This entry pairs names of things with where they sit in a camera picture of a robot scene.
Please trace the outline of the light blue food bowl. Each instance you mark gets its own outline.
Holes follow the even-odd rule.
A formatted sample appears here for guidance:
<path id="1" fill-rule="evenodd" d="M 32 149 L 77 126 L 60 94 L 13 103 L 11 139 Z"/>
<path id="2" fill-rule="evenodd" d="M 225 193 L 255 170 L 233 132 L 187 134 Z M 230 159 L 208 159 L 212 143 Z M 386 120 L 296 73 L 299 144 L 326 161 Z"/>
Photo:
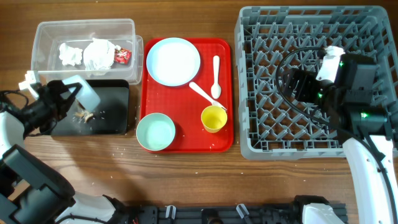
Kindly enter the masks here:
<path id="1" fill-rule="evenodd" d="M 76 100 L 86 109 L 88 112 L 93 112 L 96 107 L 100 104 L 100 98 L 94 89 L 88 84 L 88 82 L 79 75 L 72 76 L 70 78 L 62 80 L 64 85 L 73 83 L 81 84 L 81 88 L 76 95 Z"/>

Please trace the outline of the rice and food leftovers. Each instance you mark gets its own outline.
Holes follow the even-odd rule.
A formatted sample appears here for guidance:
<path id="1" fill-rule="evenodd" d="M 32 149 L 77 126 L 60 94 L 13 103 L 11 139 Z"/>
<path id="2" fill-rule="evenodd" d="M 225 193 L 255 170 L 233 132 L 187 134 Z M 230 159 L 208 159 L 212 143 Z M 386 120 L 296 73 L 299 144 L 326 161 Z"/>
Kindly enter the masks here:
<path id="1" fill-rule="evenodd" d="M 89 123 L 90 121 L 93 120 L 102 120 L 102 119 L 104 119 L 104 116 L 101 111 L 99 113 L 96 113 L 96 112 L 89 112 L 87 110 L 80 110 L 74 112 L 73 114 L 73 120 L 77 121 L 78 123 Z"/>

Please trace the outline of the red snack wrapper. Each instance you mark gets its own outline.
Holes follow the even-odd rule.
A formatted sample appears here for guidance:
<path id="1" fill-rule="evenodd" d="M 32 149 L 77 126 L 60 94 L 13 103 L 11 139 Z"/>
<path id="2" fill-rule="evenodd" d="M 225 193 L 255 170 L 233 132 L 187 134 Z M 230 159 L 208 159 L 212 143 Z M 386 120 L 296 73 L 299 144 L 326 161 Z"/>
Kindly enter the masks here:
<path id="1" fill-rule="evenodd" d="M 122 48 L 118 45 L 115 46 L 114 61 L 120 64 L 128 64 L 132 57 L 132 52 L 128 49 Z"/>

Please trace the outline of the yellow plastic cup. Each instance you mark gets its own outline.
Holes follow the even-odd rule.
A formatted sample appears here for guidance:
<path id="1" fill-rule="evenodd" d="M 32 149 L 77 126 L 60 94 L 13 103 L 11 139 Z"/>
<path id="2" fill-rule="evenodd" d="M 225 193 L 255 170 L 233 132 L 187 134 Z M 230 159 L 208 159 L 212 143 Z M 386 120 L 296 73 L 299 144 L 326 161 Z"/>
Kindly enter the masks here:
<path id="1" fill-rule="evenodd" d="M 227 112 L 219 106 L 208 106 L 201 113 L 203 127 L 209 133 L 217 133 L 227 123 Z"/>

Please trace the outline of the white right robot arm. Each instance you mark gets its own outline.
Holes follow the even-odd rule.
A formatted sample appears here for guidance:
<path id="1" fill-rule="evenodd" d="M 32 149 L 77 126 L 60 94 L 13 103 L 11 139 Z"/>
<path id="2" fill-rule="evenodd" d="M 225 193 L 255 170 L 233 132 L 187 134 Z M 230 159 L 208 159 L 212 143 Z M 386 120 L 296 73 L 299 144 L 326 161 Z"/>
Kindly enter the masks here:
<path id="1" fill-rule="evenodd" d="M 275 87 L 296 112 L 337 132 L 351 170 L 360 221 L 397 223 L 397 179 L 393 128 L 387 111 L 371 104 L 378 70 L 374 59 L 342 48 L 306 47 L 323 54 L 318 72 L 275 70 Z"/>

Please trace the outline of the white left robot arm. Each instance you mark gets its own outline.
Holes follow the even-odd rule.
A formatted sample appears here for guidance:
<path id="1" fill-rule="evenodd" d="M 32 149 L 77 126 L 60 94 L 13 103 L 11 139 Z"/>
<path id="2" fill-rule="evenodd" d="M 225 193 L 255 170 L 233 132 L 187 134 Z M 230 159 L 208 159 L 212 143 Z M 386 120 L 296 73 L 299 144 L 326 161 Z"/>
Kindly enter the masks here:
<path id="1" fill-rule="evenodd" d="M 38 99 L 18 108 L 1 91 L 1 221 L 4 223 L 131 223 L 133 216 L 119 200 L 78 194 L 56 170 L 24 148 L 40 129 L 53 130 L 66 117 L 85 82 L 35 84 Z"/>

